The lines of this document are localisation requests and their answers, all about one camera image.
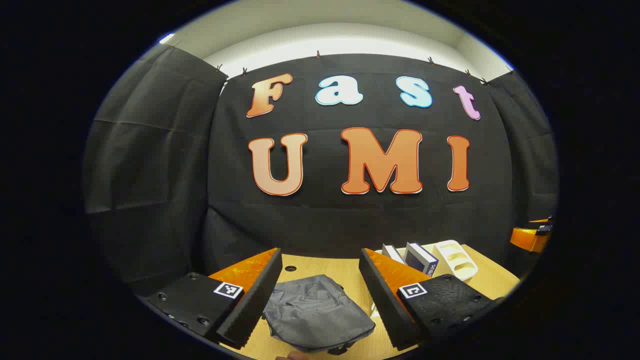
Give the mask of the white bookshelf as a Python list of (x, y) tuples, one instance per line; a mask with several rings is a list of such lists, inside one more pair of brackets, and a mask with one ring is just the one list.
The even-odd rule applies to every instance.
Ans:
[[(438, 260), (439, 264), (435, 269), (432, 278), (441, 275), (452, 275), (463, 282), (468, 282), (478, 273), (478, 266), (472, 260), (471, 256), (462, 248), (455, 240), (445, 240), (438, 243), (420, 244), (432, 253)], [(404, 258), (405, 247), (395, 247)], [(378, 254), (382, 254), (382, 249), (377, 250)]]

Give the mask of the portrait cover book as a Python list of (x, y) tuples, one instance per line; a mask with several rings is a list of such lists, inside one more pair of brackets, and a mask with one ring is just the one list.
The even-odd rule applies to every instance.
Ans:
[(381, 248), (381, 254), (389, 257), (391, 259), (393, 259), (394, 261), (406, 265), (406, 262), (404, 261), (404, 257), (402, 256), (402, 254), (398, 251), (398, 249), (393, 246), (393, 244), (382, 244), (382, 248)]

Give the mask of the blue cover book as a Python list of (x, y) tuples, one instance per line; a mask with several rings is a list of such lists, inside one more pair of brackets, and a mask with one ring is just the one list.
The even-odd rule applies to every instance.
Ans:
[(413, 269), (433, 277), (439, 260), (418, 243), (406, 243), (403, 261)]

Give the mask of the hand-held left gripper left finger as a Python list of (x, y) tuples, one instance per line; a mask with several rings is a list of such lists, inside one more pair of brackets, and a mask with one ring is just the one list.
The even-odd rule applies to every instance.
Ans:
[(281, 249), (272, 248), (210, 275), (189, 272), (148, 296), (147, 303), (199, 337), (242, 349), (281, 271)]

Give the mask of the grey schoolbag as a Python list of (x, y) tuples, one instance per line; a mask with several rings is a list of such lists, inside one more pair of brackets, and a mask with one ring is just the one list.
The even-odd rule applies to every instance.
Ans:
[(326, 275), (277, 283), (263, 316), (272, 337), (302, 353), (340, 356), (376, 328), (342, 285)]

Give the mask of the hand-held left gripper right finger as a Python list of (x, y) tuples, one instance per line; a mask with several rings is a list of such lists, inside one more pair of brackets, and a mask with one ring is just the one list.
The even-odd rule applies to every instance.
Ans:
[(443, 343), (505, 298), (505, 268), (472, 248), (466, 251), (479, 262), (468, 280), (452, 273), (429, 276), (377, 251), (359, 251), (359, 272), (395, 348)]

